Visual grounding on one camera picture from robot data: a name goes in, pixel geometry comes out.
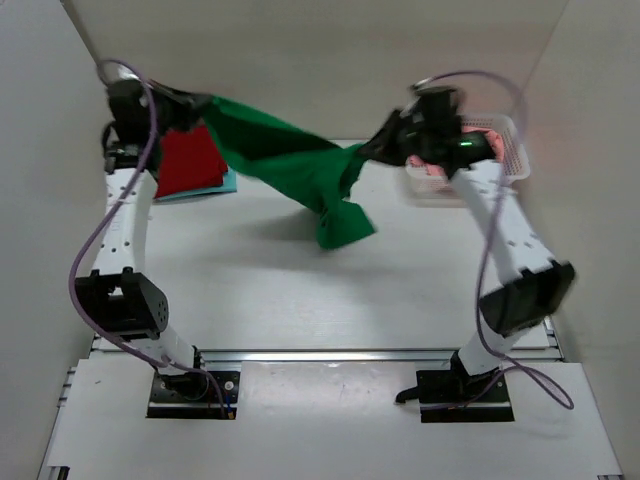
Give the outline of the green t shirt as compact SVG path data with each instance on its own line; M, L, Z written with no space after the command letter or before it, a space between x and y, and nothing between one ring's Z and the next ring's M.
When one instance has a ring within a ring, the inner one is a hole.
M316 241L334 250L376 232L350 201L366 158L358 145L341 147L248 105L215 96L202 119L224 161L262 181L317 218Z

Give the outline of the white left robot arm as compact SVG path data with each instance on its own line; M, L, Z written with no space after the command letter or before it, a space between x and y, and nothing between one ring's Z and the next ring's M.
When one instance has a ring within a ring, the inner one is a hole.
M209 373L170 327L168 299L144 273L145 247L161 140L192 130L211 97L136 79L110 83L106 95L112 115L101 136L106 214L87 241L99 245L90 272L70 272L71 298L104 340L174 377L185 397L197 398L208 389Z

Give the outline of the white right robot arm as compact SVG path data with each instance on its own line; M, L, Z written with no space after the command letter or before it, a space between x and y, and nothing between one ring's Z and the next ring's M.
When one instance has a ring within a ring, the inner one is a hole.
M449 391L471 400L484 377L499 367L514 344L554 314L576 278L534 232L486 134L466 131L459 108L464 96L450 86L414 86L414 101L395 109L359 151L394 167L420 159L439 167L464 201L485 238L481 262L495 265L499 285L476 288L476 334L451 360Z

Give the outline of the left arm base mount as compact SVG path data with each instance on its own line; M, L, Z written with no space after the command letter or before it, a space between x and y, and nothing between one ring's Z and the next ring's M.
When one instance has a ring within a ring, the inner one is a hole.
M146 417L151 419L235 420L238 413L241 372L210 370L222 396L205 375L154 374Z

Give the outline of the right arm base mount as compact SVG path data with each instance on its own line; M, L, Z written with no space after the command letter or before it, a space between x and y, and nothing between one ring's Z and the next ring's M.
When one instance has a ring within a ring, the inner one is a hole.
M503 375L494 371L465 383L452 370L418 370L417 385L399 392L395 403L419 403L422 423L508 423L515 421Z

